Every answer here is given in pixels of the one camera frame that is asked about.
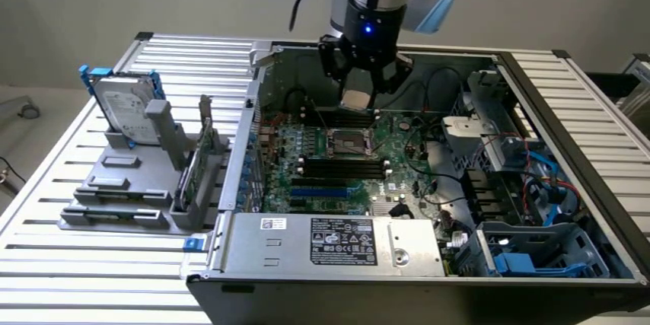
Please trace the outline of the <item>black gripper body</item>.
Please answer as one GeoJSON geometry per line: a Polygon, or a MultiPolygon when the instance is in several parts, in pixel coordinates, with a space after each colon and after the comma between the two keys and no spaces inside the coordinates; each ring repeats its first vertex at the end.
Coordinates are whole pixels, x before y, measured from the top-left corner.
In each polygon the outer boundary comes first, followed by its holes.
{"type": "Polygon", "coordinates": [[[354,68],[376,71],[394,62],[405,13],[405,5],[381,11],[365,8],[356,0],[348,0],[340,46],[354,68]]]}

